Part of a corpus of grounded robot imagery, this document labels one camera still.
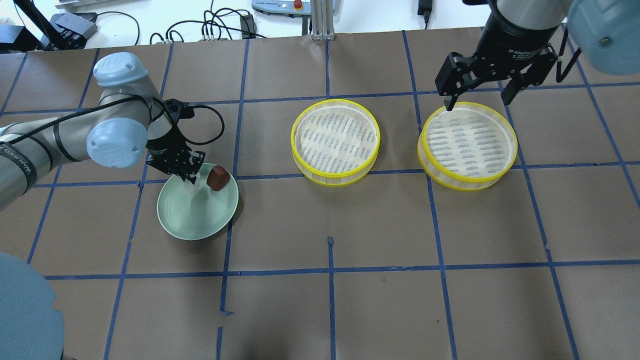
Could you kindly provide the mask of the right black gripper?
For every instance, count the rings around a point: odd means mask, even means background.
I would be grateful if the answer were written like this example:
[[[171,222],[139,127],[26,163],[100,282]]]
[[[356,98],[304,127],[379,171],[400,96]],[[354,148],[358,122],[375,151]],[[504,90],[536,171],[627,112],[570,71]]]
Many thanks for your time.
[[[502,102],[510,105],[516,95],[531,85],[541,85],[557,62],[549,43],[556,28],[530,29],[513,23],[499,10],[492,10],[473,55],[449,53],[437,76],[438,94],[444,97],[445,111],[453,111],[459,96],[474,89],[476,78],[505,80]]]

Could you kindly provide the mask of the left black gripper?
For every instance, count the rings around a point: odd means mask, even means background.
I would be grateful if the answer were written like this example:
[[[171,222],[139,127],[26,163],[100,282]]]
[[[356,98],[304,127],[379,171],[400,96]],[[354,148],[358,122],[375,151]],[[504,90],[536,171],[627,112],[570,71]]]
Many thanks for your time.
[[[161,120],[167,120],[168,129],[159,137],[149,139],[146,144],[148,157],[145,163],[167,175],[175,175],[185,183],[195,183],[204,163],[206,153],[194,151],[194,144],[183,135],[178,122],[195,116],[195,106],[171,98],[162,101],[153,99],[154,105],[160,107],[159,114],[151,120],[150,126],[158,126]]]

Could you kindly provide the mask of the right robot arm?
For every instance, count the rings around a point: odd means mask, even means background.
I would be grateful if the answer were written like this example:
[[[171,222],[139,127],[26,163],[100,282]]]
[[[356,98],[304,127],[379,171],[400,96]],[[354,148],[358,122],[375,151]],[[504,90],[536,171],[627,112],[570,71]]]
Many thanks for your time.
[[[541,85],[552,69],[562,82],[580,55],[613,76],[639,72],[637,0],[489,0],[490,14],[472,55],[451,52],[435,85],[446,111],[459,96],[487,82],[507,81],[509,105]]]

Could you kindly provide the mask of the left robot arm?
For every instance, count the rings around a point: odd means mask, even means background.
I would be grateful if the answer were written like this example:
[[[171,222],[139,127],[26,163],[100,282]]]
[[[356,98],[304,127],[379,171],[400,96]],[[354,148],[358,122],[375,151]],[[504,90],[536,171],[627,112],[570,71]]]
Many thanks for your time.
[[[96,107],[1,128],[1,208],[58,166],[92,160],[107,168],[147,164],[194,184],[205,153],[178,130],[147,69],[130,52],[98,60]],[[1,254],[1,358],[64,360],[64,319],[48,281],[25,260]]]

